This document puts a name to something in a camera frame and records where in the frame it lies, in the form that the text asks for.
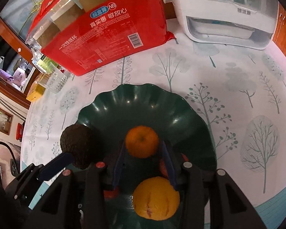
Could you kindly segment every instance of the navel orange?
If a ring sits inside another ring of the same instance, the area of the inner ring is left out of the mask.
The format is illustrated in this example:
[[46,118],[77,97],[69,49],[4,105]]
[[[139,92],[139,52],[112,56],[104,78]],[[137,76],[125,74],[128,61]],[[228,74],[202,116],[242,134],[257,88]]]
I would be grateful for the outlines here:
[[133,192],[133,208],[146,219],[164,220],[177,211],[180,196],[163,177],[153,177],[141,182]]
[[125,145],[128,153],[133,157],[146,158],[156,153],[159,138],[152,128],[138,126],[128,131]]

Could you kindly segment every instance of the tree pattern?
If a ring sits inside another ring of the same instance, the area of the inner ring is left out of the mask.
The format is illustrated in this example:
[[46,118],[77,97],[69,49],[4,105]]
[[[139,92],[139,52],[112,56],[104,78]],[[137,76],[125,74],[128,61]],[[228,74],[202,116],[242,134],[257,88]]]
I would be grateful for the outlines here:
[[60,97],[60,95],[61,95],[61,92],[58,92],[57,94],[55,94],[55,104],[56,104],[58,98]]
[[256,83],[249,79],[249,75],[235,63],[226,63],[226,76],[229,80],[226,81],[226,87],[230,91],[239,91],[248,96],[250,105],[253,108],[251,97],[254,96],[256,90]]
[[31,131],[31,136],[29,140],[29,144],[31,145],[31,150],[35,147],[35,137],[36,137],[37,123],[33,124],[33,129]]
[[[62,153],[62,150],[61,150],[61,148],[60,148],[59,142],[55,142],[55,143],[53,144],[53,147],[52,147],[51,150],[52,150],[52,154],[53,154],[53,156],[51,157],[51,160],[53,160],[55,157],[57,157],[59,154]],[[55,179],[60,175],[60,173],[61,173],[62,171],[63,171],[63,170],[61,170],[61,171],[58,172],[54,177],[52,177],[51,182],[54,182]]]
[[49,99],[50,97],[50,90],[49,89],[46,89],[46,91],[44,92],[43,96],[42,96],[42,103],[45,104],[47,102],[47,100]]
[[116,79],[113,80],[114,84],[112,85],[114,89],[121,84],[129,84],[130,73],[132,71],[131,63],[132,61],[129,56],[117,61],[115,71]]
[[92,84],[98,82],[103,77],[103,67],[97,68],[87,74],[86,86],[90,85],[89,95],[91,94]]
[[33,104],[34,104],[34,108],[33,108],[34,112],[33,113],[37,114],[39,112],[39,108],[40,108],[40,100],[33,102]]
[[272,121],[257,116],[249,122],[241,148],[241,161],[244,166],[255,172],[264,172],[264,188],[266,192],[267,167],[278,154],[279,133]]
[[53,147],[52,147],[52,154],[53,154],[53,156],[52,156],[51,160],[53,160],[55,157],[57,157],[61,153],[62,153],[62,150],[60,149],[59,142],[55,142],[53,144]]
[[73,125],[77,122],[79,114],[80,114],[80,111],[78,111],[77,114],[73,117],[70,125]]
[[24,148],[24,153],[23,153],[23,161],[24,161],[25,164],[27,164],[28,156],[29,156],[28,148],[26,147],[26,148]]
[[39,147],[38,151],[35,153],[35,157],[37,160],[36,164],[43,163],[43,160],[42,160],[43,155],[44,155],[44,149],[43,149],[43,147]]
[[211,56],[214,56],[219,53],[219,50],[215,45],[209,43],[198,43],[193,41],[193,51],[198,56],[208,56],[211,60],[213,67],[216,68],[215,63],[211,58]]
[[68,111],[75,105],[78,93],[79,90],[76,87],[74,87],[69,91],[67,91],[62,100],[60,101],[60,112],[62,113],[62,115],[65,114],[64,121],[62,124],[62,129],[64,127]]
[[185,73],[190,68],[190,65],[186,63],[185,57],[177,56],[176,50],[173,48],[167,48],[165,56],[162,53],[155,53],[153,61],[156,65],[151,66],[149,72],[155,76],[166,76],[170,92],[172,92],[172,79],[176,70],[179,69],[180,73]]
[[30,109],[32,109],[32,110],[31,110],[31,113],[30,113],[29,123],[31,123],[31,118],[33,117],[34,110],[35,110],[35,107],[36,107],[36,103],[37,102],[33,102],[33,104],[31,104],[31,106],[30,106]]
[[219,136],[219,141],[215,143],[214,135],[212,132],[212,124],[225,123],[227,121],[232,121],[231,115],[223,113],[222,116],[215,115],[225,108],[224,105],[216,98],[210,96],[210,92],[207,91],[208,86],[204,86],[200,83],[199,86],[194,84],[194,89],[189,88],[189,93],[185,96],[185,99],[190,100],[193,103],[199,104],[201,108],[197,108],[196,112],[201,115],[203,119],[206,119],[206,123],[211,135],[211,140],[213,142],[215,150],[219,150],[222,145],[226,146],[223,153],[217,155],[217,159],[220,159],[233,148],[237,148],[238,141],[236,140],[236,134],[231,132],[229,127],[225,127],[223,130],[223,136]]
[[281,99],[278,97],[278,95],[275,94],[273,86],[269,83],[270,80],[267,78],[266,75],[263,74],[262,71],[259,72],[259,78],[261,82],[264,84],[264,90],[268,91],[268,96],[270,96],[268,102],[276,105],[279,114],[280,109],[278,105],[281,103]]
[[52,110],[52,112],[50,113],[50,116],[49,116],[46,131],[45,131],[47,133],[47,140],[49,139],[49,134],[52,132],[54,115],[55,115],[55,112],[54,112],[54,110]]
[[265,64],[265,66],[268,68],[268,70],[279,80],[279,81],[283,81],[285,88],[286,88],[286,84],[285,84],[285,76],[284,76],[284,72],[283,70],[275,63],[275,61],[273,60],[273,58],[267,54],[264,54],[262,56],[262,61]]
[[255,59],[255,55],[253,53],[251,53],[247,47],[235,46],[235,48],[237,48],[243,55],[248,56],[249,59],[251,59],[251,61],[254,64],[256,64],[255,61],[253,60],[253,59]]
[[40,118],[39,118],[39,125],[40,125],[40,130],[39,132],[41,132],[42,128],[44,127],[44,124],[46,122],[47,119],[47,106],[45,106],[41,112]]

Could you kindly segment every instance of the blue logo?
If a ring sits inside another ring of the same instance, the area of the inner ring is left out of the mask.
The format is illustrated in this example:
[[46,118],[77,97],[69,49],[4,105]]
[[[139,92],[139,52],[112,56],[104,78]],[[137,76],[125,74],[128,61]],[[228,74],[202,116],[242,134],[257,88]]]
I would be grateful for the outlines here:
[[91,12],[90,17],[95,19],[103,14],[106,14],[109,11],[107,6],[99,7],[98,9]]

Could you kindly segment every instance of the paper cup package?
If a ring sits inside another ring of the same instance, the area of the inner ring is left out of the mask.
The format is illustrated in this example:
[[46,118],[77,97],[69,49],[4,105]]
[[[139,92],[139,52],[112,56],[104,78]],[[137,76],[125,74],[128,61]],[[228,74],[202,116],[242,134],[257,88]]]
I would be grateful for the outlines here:
[[80,76],[172,38],[161,0],[44,0],[26,43]]

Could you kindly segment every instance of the tablecloth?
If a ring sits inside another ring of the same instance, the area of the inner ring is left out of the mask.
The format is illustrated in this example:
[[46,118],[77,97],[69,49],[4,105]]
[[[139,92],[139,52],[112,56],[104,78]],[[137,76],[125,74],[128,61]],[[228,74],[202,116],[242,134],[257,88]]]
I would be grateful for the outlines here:
[[[22,170],[60,152],[62,131],[96,95],[120,84],[155,84],[186,99],[205,120],[225,169],[269,229],[286,216],[286,58],[271,42],[263,50],[191,41],[177,20],[176,40],[86,75],[71,75],[58,94],[32,103],[24,128]],[[43,183],[33,207],[54,178]],[[210,226],[206,206],[205,227]]]

